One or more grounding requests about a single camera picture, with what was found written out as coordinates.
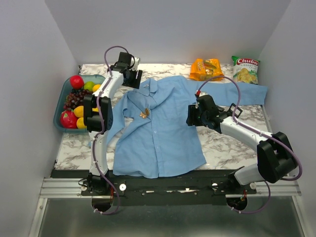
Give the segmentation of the red orange leaf brooch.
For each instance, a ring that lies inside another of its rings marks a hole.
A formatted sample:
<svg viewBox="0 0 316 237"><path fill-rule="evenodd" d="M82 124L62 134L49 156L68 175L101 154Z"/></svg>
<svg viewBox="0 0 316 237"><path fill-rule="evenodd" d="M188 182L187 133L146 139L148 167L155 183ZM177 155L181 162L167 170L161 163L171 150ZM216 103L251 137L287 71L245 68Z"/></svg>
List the red orange leaf brooch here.
<svg viewBox="0 0 316 237"><path fill-rule="evenodd" d="M140 117L143 119L146 119L150 115L150 111L148 108L146 108L143 112L140 113Z"/></svg>

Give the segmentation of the light blue button shirt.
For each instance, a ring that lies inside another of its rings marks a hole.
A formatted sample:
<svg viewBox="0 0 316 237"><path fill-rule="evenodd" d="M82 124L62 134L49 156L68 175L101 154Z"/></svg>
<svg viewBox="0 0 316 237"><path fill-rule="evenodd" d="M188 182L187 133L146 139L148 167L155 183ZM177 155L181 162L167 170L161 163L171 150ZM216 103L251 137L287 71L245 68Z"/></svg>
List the light blue button shirt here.
<svg viewBox="0 0 316 237"><path fill-rule="evenodd" d="M183 76L147 79L139 89L126 92L113 108L114 123L107 143L121 133L115 146L115 175L171 177L197 168L224 168L243 158L254 160L249 147L243 146L233 156L229 148L234 143L220 144L210 129L207 137L199 138L197 128L186 124L188 106L196 102L199 87L220 106L233 102L262 105L267 93L265 86L243 82L203 83ZM146 108L150 115L143 119L140 113Z"/></svg>

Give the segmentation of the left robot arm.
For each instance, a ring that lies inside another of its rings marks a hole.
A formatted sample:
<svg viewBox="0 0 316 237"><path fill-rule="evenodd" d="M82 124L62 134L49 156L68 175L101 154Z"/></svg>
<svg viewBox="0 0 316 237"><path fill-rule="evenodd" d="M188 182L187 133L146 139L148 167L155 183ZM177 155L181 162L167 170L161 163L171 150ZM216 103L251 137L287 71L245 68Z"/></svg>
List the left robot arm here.
<svg viewBox="0 0 316 237"><path fill-rule="evenodd" d="M107 136L114 123L112 99L121 86L134 89L140 87L142 71L138 70L139 58L127 50L120 52L113 65L107 65L108 71L99 89L83 100L83 119L91 141L91 165L87 177L87 188L99 195L113 189L106 177L109 171L107 163Z"/></svg>

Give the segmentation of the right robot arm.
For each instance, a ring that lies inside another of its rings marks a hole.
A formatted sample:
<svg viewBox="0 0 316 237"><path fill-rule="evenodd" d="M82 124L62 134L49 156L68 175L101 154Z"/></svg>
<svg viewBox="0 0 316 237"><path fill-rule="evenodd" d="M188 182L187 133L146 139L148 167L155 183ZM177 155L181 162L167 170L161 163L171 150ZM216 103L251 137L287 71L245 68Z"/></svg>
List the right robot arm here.
<svg viewBox="0 0 316 237"><path fill-rule="evenodd" d="M228 175L225 188L237 194L253 182L275 183L298 167L287 136L257 130L233 117L238 108L231 104L228 110L215 105L208 95L197 97L195 104L188 106L188 126L204 126L220 134L233 137L257 153L256 164L241 167Z"/></svg>

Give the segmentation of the black brooch box red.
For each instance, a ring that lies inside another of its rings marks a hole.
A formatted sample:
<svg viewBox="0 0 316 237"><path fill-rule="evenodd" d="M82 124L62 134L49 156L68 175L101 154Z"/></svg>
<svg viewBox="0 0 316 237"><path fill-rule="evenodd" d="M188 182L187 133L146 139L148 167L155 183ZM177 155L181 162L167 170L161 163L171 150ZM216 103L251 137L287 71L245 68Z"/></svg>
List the black brooch box red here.
<svg viewBox="0 0 316 237"><path fill-rule="evenodd" d="M235 118L239 118L239 116L242 114L243 110L238 107L235 103L231 103L229 109L228 109L228 114L230 116L233 116L235 114Z"/></svg>

